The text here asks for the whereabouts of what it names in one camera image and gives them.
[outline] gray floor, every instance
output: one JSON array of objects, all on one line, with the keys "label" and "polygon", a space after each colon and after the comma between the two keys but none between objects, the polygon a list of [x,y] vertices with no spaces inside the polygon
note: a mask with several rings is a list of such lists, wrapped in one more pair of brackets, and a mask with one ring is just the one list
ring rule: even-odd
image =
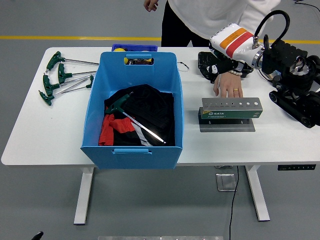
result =
[{"label": "gray floor", "polygon": [[[320,7],[317,0],[304,3]],[[319,40],[320,13],[315,8],[282,0],[277,9],[291,17],[283,39]],[[148,13],[143,0],[3,0],[0,35],[160,37],[163,10],[161,1],[157,12]],[[264,33],[274,39],[282,25],[284,20],[276,16]],[[0,154],[47,48],[110,47],[114,43],[121,42],[0,39]],[[295,46],[320,56],[318,44]],[[277,171],[277,166],[259,168],[269,222],[257,221],[244,167],[239,171],[232,239],[320,239],[319,166],[299,172]],[[223,236],[227,240],[233,194],[218,192],[215,173],[221,172],[236,173],[236,168],[97,170],[87,223],[75,226],[82,176],[79,169],[9,168],[0,164],[0,239],[29,240],[44,231],[44,240],[96,240],[98,236]]]}]

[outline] black pants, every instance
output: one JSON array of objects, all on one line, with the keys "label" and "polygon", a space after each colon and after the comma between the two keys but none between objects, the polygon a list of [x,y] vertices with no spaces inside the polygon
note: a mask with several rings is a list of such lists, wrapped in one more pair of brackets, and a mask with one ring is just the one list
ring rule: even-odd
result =
[{"label": "black pants", "polygon": [[161,47],[186,47],[190,41],[193,47],[209,46],[209,40],[190,31],[166,2],[162,21]]}]

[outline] hand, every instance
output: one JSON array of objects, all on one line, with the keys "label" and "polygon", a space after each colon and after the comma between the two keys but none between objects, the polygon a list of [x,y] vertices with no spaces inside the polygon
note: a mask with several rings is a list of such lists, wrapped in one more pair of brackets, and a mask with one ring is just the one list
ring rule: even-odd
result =
[{"label": "hand", "polygon": [[155,11],[157,10],[158,1],[159,0],[144,0],[143,6],[148,12]]},{"label": "hand", "polygon": [[216,96],[219,95],[219,88],[221,91],[221,98],[243,98],[241,88],[240,76],[234,75],[230,72],[220,74],[214,81],[213,91]]}]

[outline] white table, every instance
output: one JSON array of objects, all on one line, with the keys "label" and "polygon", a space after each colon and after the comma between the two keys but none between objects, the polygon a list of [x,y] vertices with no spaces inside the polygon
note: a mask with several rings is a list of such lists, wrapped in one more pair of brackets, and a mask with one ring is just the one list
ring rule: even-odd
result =
[{"label": "white table", "polygon": [[[16,120],[1,161],[10,167],[45,166],[77,167],[82,180],[74,218],[75,225],[86,222],[90,188],[95,164],[80,150],[88,89],[59,95],[48,106],[38,90],[44,92],[43,74],[57,51],[66,59],[99,62],[102,52],[111,47],[52,47],[39,65],[29,92]],[[212,98],[213,84],[198,69],[198,53],[206,47],[160,47],[158,51],[174,52],[178,62],[190,67],[180,71],[184,101],[183,150],[178,166],[245,166],[259,221],[269,221],[257,169],[260,165],[318,164],[320,127],[304,127],[269,98],[274,88],[254,71],[242,81],[245,97],[259,97],[263,107],[260,118],[254,118],[255,132],[200,132],[198,110],[202,98]],[[48,75],[57,83],[57,67]],[[96,70],[96,66],[65,63],[66,73]]]}]

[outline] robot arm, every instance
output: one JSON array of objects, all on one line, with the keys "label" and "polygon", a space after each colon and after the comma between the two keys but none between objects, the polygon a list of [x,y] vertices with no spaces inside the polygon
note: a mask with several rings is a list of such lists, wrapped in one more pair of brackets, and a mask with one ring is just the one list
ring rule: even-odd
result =
[{"label": "robot arm", "polygon": [[[271,46],[265,35],[261,45],[257,34],[268,18],[277,14],[285,17],[284,31]],[[320,59],[314,55],[308,57],[306,51],[281,40],[289,24],[288,14],[281,10],[269,13],[254,35],[237,24],[229,24],[210,38],[211,52],[215,54],[217,50],[231,60],[261,69],[267,75],[280,72],[280,76],[272,80],[277,91],[270,92],[270,99],[307,128],[320,126],[320,93],[310,91],[314,81],[320,83]]]}]

